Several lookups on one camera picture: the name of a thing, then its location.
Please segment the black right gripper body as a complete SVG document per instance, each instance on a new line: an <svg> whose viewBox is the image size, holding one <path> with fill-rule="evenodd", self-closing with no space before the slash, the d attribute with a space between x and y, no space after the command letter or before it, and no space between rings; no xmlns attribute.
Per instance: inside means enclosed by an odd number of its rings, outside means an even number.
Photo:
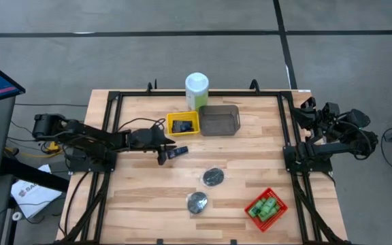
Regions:
<svg viewBox="0 0 392 245"><path fill-rule="evenodd" d="M323 118L322 110L316 110L318 112L318 123L312 128L313 136L323 136L326 131L334 124L337 118L333 120L327 120Z"/></svg>

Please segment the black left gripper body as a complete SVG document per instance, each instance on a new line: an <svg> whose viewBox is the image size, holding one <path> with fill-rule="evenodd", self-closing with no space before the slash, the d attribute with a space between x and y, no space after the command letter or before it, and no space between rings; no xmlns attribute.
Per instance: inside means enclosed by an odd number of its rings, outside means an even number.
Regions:
<svg viewBox="0 0 392 245"><path fill-rule="evenodd" d="M152 127L150 129L138 129L131 133L130 146L132 149L156 150L164 145L175 145L175 141L166 138L162 129Z"/></svg>

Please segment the dark round disc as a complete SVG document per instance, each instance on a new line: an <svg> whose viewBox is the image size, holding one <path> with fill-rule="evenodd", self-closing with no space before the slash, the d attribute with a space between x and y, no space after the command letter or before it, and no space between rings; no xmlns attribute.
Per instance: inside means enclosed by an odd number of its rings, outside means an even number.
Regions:
<svg viewBox="0 0 392 245"><path fill-rule="evenodd" d="M202 182L209 187L217 186L223 182L225 175L223 170L213 167L207 171L202 176Z"/></svg>
<svg viewBox="0 0 392 245"><path fill-rule="evenodd" d="M208 204L208 196L203 192L194 192L187 196L186 206L191 215L200 214Z"/></svg>

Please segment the green travel bottle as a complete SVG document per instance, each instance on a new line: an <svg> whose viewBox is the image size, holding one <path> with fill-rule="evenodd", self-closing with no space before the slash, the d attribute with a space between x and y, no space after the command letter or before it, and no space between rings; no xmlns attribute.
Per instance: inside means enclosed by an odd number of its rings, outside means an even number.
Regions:
<svg viewBox="0 0 392 245"><path fill-rule="evenodd" d="M269 220L271 217L273 217L275 214L277 214L278 208L274 207L269 210L261 210L260 213L258 213L259 220L261 222L265 222Z"/></svg>
<svg viewBox="0 0 392 245"><path fill-rule="evenodd" d="M260 213L261 207L263 206L265 202L262 200L256 201L247 211L247 213L250 215L250 217L254 218Z"/></svg>
<svg viewBox="0 0 392 245"><path fill-rule="evenodd" d="M263 212L276 212L278 210L276 205L277 205L277 199L274 197L269 197L266 200L266 202L263 204L261 211L263 211Z"/></svg>

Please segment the yellow plastic basket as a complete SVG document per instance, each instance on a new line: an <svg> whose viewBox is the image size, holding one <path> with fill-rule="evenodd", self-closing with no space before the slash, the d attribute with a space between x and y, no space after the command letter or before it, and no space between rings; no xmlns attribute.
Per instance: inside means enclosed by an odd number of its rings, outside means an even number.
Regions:
<svg viewBox="0 0 392 245"><path fill-rule="evenodd" d="M194 131L185 133L172 133L172 124L174 120L192 121ZM167 133L172 136L195 135L200 132L199 114L196 111L176 112L167 115Z"/></svg>

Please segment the grey translucent plastic bin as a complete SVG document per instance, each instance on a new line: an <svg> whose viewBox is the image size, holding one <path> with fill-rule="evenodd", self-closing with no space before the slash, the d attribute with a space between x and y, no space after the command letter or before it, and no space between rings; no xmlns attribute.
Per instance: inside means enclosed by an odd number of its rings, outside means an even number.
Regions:
<svg viewBox="0 0 392 245"><path fill-rule="evenodd" d="M199 126L203 136L232 136L240 129L236 105L205 105L199 108Z"/></svg>

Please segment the white green wipes canister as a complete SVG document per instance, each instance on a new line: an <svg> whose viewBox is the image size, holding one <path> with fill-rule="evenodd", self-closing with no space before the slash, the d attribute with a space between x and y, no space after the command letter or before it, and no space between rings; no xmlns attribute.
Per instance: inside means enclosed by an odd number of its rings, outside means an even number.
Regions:
<svg viewBox="0 0 392 245"><path fill-rule="evenodd" d="M186 77L185 97L190 110L198 110L208 103L209 79L203 73L195 72Z"/></svg>

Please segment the yellow plug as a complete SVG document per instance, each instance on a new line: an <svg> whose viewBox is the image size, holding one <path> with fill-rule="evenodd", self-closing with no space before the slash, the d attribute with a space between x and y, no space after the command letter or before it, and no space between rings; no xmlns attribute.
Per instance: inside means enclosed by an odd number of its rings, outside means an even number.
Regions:
<svg viewBox="0 0 392 245"><path fill-rule="evenodd" d="M44 152L47 154L58 153L61 151L61 147L56 142L46 142L43 144Z"/></svg>

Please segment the red plastic basket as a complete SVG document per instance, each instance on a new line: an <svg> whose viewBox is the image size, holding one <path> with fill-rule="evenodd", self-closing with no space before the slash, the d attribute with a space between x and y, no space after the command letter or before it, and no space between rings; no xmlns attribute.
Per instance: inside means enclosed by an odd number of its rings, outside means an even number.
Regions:
<svg viewBox="0 0 392 245"><path fill-rule="evenodd" d="M258 215L254 218L250 217L250 215L247 213L248 209L258 200L262 200L266 202L266 200L269 197L274 197L277 199L277 205L276 207L278 208L277 214L275 214L273 217L271 217L269 220L265 222L261 222L259 220ZM257 226L257 228L261 232L266 232L280 217L283 216L283 214L288 210L287 205L275 194L275 192L271 188L265 189L262 194L260 194L256 199L254 199L248 206L244 209L245 213L248 215L248 217L251 219L251 221Z"/></svg>

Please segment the white printed bag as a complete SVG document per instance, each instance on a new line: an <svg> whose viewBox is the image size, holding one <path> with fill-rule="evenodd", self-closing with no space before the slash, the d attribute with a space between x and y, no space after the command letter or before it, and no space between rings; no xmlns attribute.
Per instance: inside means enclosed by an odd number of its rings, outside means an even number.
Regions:
<svg viewBox="0 0 392 245"><path fill-rule="evenodd" d="M11 188L11 196L20 206L25 218L33 218L62 193L24 180L17 180Z"/></svg>

